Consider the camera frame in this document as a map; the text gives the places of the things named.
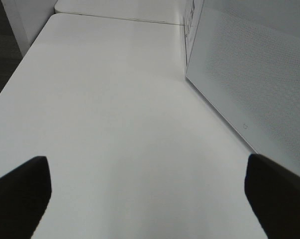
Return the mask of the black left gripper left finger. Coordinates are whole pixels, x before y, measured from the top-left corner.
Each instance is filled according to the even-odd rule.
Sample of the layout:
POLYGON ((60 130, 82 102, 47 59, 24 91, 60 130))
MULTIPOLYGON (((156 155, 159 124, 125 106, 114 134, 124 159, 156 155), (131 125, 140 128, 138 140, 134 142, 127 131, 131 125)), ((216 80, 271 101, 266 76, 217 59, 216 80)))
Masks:
POLYGON ((36 156, 0 178, 0 239, 29 239, 52 194, 45 156, 36 156))

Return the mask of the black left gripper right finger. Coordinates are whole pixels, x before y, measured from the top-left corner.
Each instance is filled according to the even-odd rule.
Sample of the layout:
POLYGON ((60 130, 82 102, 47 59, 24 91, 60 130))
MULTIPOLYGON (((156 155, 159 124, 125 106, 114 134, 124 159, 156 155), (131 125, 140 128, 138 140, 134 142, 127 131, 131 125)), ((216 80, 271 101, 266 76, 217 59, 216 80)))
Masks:
POLYGON ((269 239, 300 239, 300 177, 261 154, 248 157, 244 191, 269 239))

